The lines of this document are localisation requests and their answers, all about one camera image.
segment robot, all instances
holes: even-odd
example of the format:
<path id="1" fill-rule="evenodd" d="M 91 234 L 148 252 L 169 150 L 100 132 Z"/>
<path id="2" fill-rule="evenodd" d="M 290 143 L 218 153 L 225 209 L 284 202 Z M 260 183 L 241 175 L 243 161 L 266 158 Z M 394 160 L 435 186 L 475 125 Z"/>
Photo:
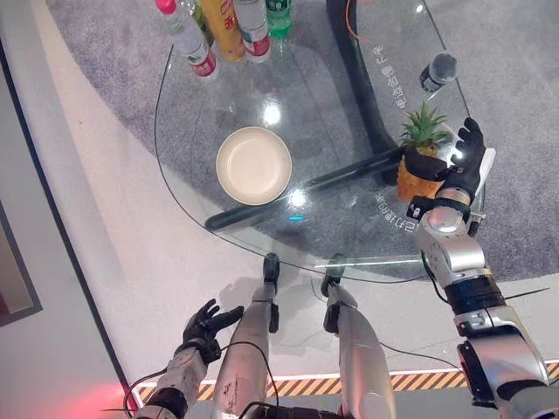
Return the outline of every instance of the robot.
<path id="1" fill-rule="evenodd" d="M 542 356 L 501 295 L 484 252 L 473 238 L 480 220 L 470 217 L 470 204 L 487 177 L 491 166 L 487 160 L 492 156 L 486 151 L 478 124 L 466 118 L 464 125 L 456 146 L 464 158 L 458 161 L 453 157 L 449 168 L 414 148 L 402 150 L 411 173 L 444 181 L 434 199 L 415 196 L 408 208 L 407 215 L 418 220 L 416 243 L 424 268 L 443 288 L 457 331 L 465 338 L 458 353 L 473 404 L 498 409 L 503 419 L 559 417 L 559 393 L 549 386 Z M 337 254 L 321 285 L 328 298 L 324 329 L 340 342 L 342 406 L 338 413 L 264 403 L 268 334 L 276 332 L 279 324 L 274 297 L 280 262 L 269 254 L 264 261 L 264 283 L 246 310 L 239 306 L 217 314 L 219 307 L 213 299 L 192 317 L 184 330 L 183 344 L 153 395 L 134 417 L 182 419 L 188 415 L 208 365 L 221 356 L 217 333 L 237 321 L 217 378 L 214 418 L 397 417 L 383 350 L 357 302 L 341 286 L 343 272 L 344 257 Z"/>

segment hazard stripe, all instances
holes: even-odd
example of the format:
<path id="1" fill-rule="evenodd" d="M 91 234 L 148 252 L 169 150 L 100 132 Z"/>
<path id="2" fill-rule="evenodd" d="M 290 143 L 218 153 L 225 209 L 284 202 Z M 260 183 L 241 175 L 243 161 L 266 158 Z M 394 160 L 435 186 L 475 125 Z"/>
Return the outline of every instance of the hazard stripe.
<path id="1" fill-rule="evenodd" d="M 550 379 L 559 377 L 559 362 L 546 362 Z M 276 387 L 280 397 L 295 397 L 301 395 L 337 395 L 342 391 L 342 380 L 339 375 L 326 376 L 305 375 L 296 379 L 277 380 Z M 204 381 L 198 391 L 198 400 L 211 400 L 214 394 L 214 381 Z M 409 373 L 397 372 L 390 375 L 390 382 L 394 391 L 435 390 L 441 388 L 465 388 L 467 380 L 461 370 L 447 369 L 435 371 L 413 371 Z M 138 386 L 141 399 L 146 402 L 153 394 L 154 385 L 141 384 Z M 271 381 L 266 386 L 266 397 L 275 395 Z"/>

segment glass tabletop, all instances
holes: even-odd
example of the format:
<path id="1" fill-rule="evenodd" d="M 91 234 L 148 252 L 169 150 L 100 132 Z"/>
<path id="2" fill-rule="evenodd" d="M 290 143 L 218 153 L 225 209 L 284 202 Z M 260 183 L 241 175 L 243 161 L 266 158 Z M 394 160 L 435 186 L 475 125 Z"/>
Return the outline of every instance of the glass tabletop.
<path id="1" fill-rule="evenodd" d="M 165 182 L 202 226 L 242 208 L 217 179 L 217 151 L 232 132 L 265 127 L 292 157 L 286 191 L 270 209 L 215 234 L 305 269 L 323 271 L 340 252 L 354 278 L 421 275 L 417 224 L 397 196 L 398 161 L 382 174 L 348 176 L 312 193 L 308 185 L 396 148 L 406 112 L 424 101 L 458 131 L 468 115 L 458 81 L 433 94 L 419 79 L 445 49 L 429 11 L 422 2 L 388 0 L 352 0 L 348 8 L 340 0 L 301 0 L 293 7 L 293 29 L 285 41 L 273 40 L 265 63 L 221 60 L 217 78 L 203 82 L 171 52 L 155 116 Z M 477 201 L 480 210 L 483 197 Z"/>

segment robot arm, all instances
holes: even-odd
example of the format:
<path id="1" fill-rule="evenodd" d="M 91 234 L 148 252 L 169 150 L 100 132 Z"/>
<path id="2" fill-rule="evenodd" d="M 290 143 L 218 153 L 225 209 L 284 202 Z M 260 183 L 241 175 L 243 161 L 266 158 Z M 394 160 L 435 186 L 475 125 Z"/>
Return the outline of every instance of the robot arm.
<path id="1" fill-rule="evenodd" d="M 208 365 L 221 357 L 217 332 L 243 317 L 242 306 L 214 315 L 219 310 L 215 304 L 216 300 L 212 299 L 190 319 L 184 329 L 183 343 L 157 382 L 153 395 L 134 418 L 183 419 L 194 405 Z"/>
<path id="2" fill-rule="evenodd" d="M 543 359 L 466 229 L 470 203 L 490 163 L 484 162 L 478 124 L 467 118 L 465 126 L 457 148 L 465 153 L 466 166 L 448 172 L 435 199 L 415 196 L 408 209 L 419 221 L 416 242 L 427 273 L 445 291 L 459 335 L 466 338 L 458 351 L 473 404 L 496 408 L 507 419 L 559 416 L 559 394 L 548 387 Z M 486 173 L 480 175 L 480 168 Z"/>

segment pineapple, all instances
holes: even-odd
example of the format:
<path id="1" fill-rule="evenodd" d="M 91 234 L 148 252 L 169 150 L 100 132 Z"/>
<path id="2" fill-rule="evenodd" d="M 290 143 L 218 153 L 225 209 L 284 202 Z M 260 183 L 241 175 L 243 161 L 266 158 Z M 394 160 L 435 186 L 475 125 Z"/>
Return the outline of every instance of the pineapple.
<path id="1" fill-rule="evenodd" d="M 445 116 L 435 116 L 437 109 L 429 109 L 423 102 L 419 112 L 408 113 L 411 123 L 404 124 L 402 134 L 404 145 L 415 146 L 421 155 L 438 156 L 439 144 L 452 139 L 452 133 L 438 129 L 445 122 Z M 412 175 L 405 168 L 404 158 L 400 161 L 397 176 L 398 198 L 407 203 L 415 195 L 434 198 L 441 182 L 432 182 Z"/>

